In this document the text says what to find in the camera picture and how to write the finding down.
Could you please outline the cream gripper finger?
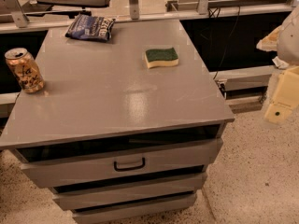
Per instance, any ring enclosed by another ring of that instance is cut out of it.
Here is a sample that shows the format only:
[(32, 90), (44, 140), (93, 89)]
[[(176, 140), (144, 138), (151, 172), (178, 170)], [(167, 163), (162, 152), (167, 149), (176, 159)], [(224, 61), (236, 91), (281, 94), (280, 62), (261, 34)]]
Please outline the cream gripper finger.
[(256, 48), (262, 51), (276, 51), (279, 31), (280, 26), (275, 28), (269, 35), (261, 39), (257, 43)]
[(279, 124), (299, 106), (299, 67), (285, 70), (278, 76), (278, 84), (264, 118)]

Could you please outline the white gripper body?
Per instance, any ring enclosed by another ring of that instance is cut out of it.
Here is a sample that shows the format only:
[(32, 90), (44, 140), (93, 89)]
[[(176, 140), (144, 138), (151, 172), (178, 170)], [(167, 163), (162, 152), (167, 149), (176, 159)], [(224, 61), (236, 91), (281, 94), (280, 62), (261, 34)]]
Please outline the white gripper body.
[(277, 53), (282, 61), (299, 65), (299, 6), (281, 24)]

